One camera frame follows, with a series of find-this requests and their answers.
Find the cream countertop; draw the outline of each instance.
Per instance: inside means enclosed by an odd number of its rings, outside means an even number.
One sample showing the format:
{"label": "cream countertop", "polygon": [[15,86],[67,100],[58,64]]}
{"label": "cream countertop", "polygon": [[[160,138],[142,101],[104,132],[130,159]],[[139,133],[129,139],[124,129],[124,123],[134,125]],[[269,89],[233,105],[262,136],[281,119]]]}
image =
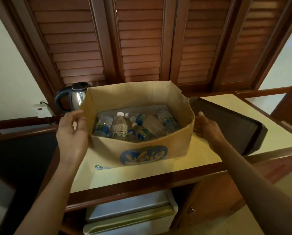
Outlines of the cream countertop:
{"label": "cream countertop", "polygon": [[[260,150],[252,155],[292,147],[291,133],[233,94],[209,96],[203,97],[203,99],[258,120],[267,127],[268,133]],[[76,174],[71,193],[216,162],[221,162],[220,157],[209,148],[204,139],[195,135],[192,136],[186,156],[137,166],[97,170],[95,168],[95,154],[89,148]]]}

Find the open cardboard box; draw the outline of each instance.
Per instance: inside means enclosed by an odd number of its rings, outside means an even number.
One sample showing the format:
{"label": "open cardboard box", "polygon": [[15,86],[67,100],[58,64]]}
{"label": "open cardboard box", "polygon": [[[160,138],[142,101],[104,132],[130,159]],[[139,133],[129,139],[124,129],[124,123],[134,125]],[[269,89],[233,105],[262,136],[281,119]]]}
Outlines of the open cardboard box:
{"label": "open cardboard box", "polygon": [[[140,143],[92,135],[97,113],[151,105],[167,105],[180,130],[154,141]],[[187,153],[195,115],[189,99],[171,81],[129,82],[88,88],[80,109],[87,117],[97,169],[140,165]]]}

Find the stainless steel kettle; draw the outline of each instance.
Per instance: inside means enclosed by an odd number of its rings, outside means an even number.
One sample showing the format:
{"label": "stainless steel kettle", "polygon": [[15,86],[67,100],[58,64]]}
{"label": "stainless steel kettle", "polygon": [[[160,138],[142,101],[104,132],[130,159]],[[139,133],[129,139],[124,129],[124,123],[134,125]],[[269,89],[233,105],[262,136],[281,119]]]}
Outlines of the stainless steel kettle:
{"label": "stainless steel kettle", "polygon": [[[72,86],[65,87],[56,93],[54,103],[63,113],[78,110],[85,98],[87,88],[89,87],[90,85],[87,82],[78,82],[74,83]],[[66,95],[69,96],[70,110],[65,109],[60,101],[61,98]]]}

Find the black kettle handle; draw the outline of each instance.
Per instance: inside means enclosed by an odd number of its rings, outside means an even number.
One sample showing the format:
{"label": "black kettle handle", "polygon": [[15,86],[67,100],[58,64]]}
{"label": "black kettle handle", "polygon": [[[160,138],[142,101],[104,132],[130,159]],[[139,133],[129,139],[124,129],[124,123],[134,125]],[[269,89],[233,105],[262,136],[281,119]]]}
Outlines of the black kettle handle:
{"label": "black kettle handle", "polygon": [[61,98],[66,96],[66,95],[69,95],[69,93],[72,91],[72,86],[67,86],[65,88],[63,88],[62,90],[58,91],[56,93],[56,95],[54,96],[54,103],[56,104],[56,106],[63,112],[63,113],[66,113],[66,112],[70,112],[72,111],[71,110],[67,110],[65,109],[63,106],[62,106],[62,103],[61,103]]}

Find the hand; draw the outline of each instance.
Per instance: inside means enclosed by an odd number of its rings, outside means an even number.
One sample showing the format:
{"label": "hand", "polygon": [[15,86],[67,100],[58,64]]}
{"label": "hand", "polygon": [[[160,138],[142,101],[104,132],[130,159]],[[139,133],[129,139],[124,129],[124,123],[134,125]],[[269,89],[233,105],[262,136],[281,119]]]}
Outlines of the hand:
{"label": "hand", "polygon": [[220,146],[228,143],[218,124],[204,116],[203,112],[199,112],[195,118],[194,132],[197,136],[205,138],[215,153]]}
{"label": "hand", "polygon": [[[81,117],[83,111],[77,110],[66,113],[60,119],[57,141],[60,149],[60,162],[80,166],[88,148],[88,133],[86,118]],[[77,121],[74,130],[72,124]]]}

